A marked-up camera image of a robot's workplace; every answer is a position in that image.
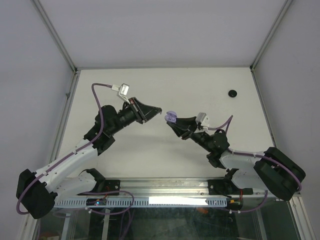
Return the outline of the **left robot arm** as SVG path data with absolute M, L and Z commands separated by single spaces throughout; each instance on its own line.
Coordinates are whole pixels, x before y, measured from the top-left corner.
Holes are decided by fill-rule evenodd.
M 20 207 L 23 206 L 25 214 L 37 220 L 69 197 L 86 192 L 102 193 L 105 177 L 95 168 L 86 169 L 77 177 L 68 176 L 110 148 L 116 133 L 134 122 L 144 124 L 161 112 L 160 107 L 144 104 L 136 97 L 126 100 L 119 111 L 112 105 L 99 105 L 93 127 L 67 155 L 36 171 L 25 169 L 19 174 L 16 211 L 22 215 Z

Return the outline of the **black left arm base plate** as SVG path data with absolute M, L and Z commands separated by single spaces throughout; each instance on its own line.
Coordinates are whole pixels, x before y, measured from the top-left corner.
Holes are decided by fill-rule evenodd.
M 106 192 L 118 191 L 121 188 L 120 179 L 104 179 L 97 182 L 89 193 L 99 193 L 100 195 Z

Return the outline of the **black charging case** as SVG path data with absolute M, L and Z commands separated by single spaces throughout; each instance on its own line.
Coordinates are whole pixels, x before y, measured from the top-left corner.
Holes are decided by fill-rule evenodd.
M 231 89 L 228 91 L 228 96 L 231 98 L 235 98 L 238 95 L 237 91 L 234 89 Z

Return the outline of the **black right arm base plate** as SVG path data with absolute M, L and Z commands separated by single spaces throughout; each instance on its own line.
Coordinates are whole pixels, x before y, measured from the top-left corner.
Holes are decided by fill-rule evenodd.
M 207 181 L 208 194 L 213 195 L 222 195 L 230 198 L 231 195 L 253 195 L 252 188 L 238 188 L 230 180 L 225 179 L 209 179 Z

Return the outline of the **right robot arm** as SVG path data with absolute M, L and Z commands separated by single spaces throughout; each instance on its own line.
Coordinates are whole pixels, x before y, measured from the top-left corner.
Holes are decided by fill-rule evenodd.
M 192 140 L 206 150 L 206 158 L 214 168 L 227 171 L 213 186 L 219 194 L 228 197 L 238 190 L 259 189 L 289 201 L 302 190 L 305 171 L 278 148 L 269 147 L 259 152 L 231 149 L 227 138 L 230 119 L 219 127 L 210 127 L 204 112 L 180 118 L 174 111 L 169 111 L 165 121 L 178 138 Z

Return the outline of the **lilac charging case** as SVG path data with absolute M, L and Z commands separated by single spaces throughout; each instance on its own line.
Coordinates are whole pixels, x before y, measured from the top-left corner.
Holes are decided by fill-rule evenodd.
M 168 123 L 176 123 L 177 118 L 178 118 L 177 113 L 172 110 L 167 111 L 164 117 L 165 121 Z

